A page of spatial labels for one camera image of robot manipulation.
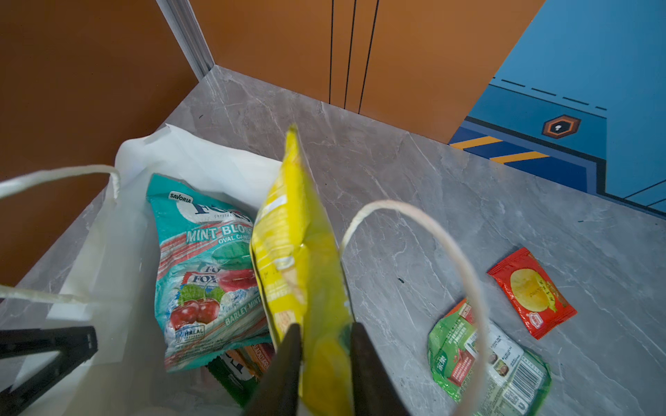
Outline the orange snack bag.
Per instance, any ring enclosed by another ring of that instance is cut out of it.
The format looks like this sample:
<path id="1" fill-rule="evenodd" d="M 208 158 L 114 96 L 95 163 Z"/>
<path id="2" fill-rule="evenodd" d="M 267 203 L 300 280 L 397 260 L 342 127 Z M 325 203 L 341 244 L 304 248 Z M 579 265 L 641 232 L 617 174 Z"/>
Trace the orange snack bag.
<path id="1" fill-rule="evenodd" d="M 225 352 L 223 358 L 239 372 L 248 372 L 260 380 L 267 372 L 275 355 L 271 343 L 261 343 Z"/>

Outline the teal snack bag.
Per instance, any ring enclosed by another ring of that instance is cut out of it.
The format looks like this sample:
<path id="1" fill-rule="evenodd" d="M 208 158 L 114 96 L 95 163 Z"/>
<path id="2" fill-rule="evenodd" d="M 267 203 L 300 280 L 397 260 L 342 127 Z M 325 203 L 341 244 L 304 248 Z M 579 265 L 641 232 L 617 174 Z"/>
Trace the teal snack bag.
<path id="1" fill-rule="evenodd" d="M 154 174 L 147 187 L 160 246 L 154 315 L 172 373 L 270 340 L 251 263 L 253 219 L 225 201 Z"/>

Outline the yellow green snack bag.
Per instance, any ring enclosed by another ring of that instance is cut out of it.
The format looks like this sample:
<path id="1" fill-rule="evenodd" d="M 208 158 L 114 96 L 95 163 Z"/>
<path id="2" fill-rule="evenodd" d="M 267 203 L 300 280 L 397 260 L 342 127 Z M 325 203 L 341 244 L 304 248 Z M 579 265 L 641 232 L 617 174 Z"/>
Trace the yellow green snack bag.
<path id="1" fill-rule="evenodd" d="M 298 324 L 303 346 L 298 393 L 314 415 L 351 415 L 350 331 L 343 267 L 296 126 L 258 210 L 251 236 L 260 296 L 275 346 Z"/>

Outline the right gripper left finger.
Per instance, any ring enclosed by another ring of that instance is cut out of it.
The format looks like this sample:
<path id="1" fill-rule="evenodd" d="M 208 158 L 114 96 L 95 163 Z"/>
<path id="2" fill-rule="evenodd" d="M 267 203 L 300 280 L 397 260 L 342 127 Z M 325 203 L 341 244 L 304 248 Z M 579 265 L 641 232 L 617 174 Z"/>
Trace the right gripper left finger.
<path id="1" fill-rule="evenodd" d="M 294 323 L 277 348 L 268 372 L 243 415 L 297 415 L 301 360 L 301 327 Z"/>

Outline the green white snack bag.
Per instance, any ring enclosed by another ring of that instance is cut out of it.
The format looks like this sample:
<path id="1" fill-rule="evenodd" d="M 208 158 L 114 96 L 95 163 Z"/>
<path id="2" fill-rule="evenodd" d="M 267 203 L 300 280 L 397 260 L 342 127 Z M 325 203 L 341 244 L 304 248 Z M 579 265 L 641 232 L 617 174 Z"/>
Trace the green white snack bag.
<path id="1" fill-rule="evenodd" d="M 428 335 L 428 362 L 434 381 L 455 402 L 466 393 L 478 358 L 473 309 L 459 302 Z M 489 323 L 487 393 L 479 415 L 536 415 L 552 383 L 540 356 L 522 348 L 493 322 Z"/>

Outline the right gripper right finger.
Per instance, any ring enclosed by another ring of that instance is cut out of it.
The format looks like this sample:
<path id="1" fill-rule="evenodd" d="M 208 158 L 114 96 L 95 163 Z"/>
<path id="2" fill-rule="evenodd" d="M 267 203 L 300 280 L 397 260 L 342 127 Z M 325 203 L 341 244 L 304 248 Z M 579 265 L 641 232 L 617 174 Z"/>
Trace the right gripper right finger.
<path id="1" fill-rule="evenodd" d="M 409 415 L 360 322 L 351 326 L 350 360 L 356 416 Z"/>

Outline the green lime candy bag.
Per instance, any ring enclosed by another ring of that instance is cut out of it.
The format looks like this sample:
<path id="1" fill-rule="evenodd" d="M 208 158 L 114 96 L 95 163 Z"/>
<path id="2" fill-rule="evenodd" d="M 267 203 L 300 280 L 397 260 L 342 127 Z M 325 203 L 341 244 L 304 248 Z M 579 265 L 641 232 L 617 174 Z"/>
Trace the green lime candy bag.
<path id="1" fill-rule="evenodd" d="M 243 364 L 223 354 L 209 362 L 206 368 L 242 408 L 251 402 L 259 380 Z"/>

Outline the floral paper gift bag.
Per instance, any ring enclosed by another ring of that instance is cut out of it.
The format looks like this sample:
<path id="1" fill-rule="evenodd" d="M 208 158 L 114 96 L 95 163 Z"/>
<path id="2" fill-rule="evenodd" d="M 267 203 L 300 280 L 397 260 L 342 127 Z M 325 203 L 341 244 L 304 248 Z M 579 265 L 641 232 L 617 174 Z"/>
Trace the floral paper gift bag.
<path id="1" fill-rule="evenodd" d="M 168 372 L 166 343 L 154 315 L 160 246 L 147 187 L 154 174 L 236 206 L 253 219 L 282 161 L 222 147 L 173 126 L 121 145 L 114 166 L 89 165 L 38 171 L 1 185 L 9 197 L 43 183 L 106 173 L 100 211 L 62 286 L 1 289 L 5 306 L 43 305 L 44 322 L 23 313 L 18 329 L 1 330 L 4 415 L 224 414 L 203 385 L 206 366 Z M 357 227 L 374 211 L 398 211 L 426 229 L 458 270 L 475 316 L 480 359 L 487 359 L 489 313 L 480 279 L 461 248 L 433 218 L 393 200 L 364 206 L 342 239 L 339 256 Z"/>

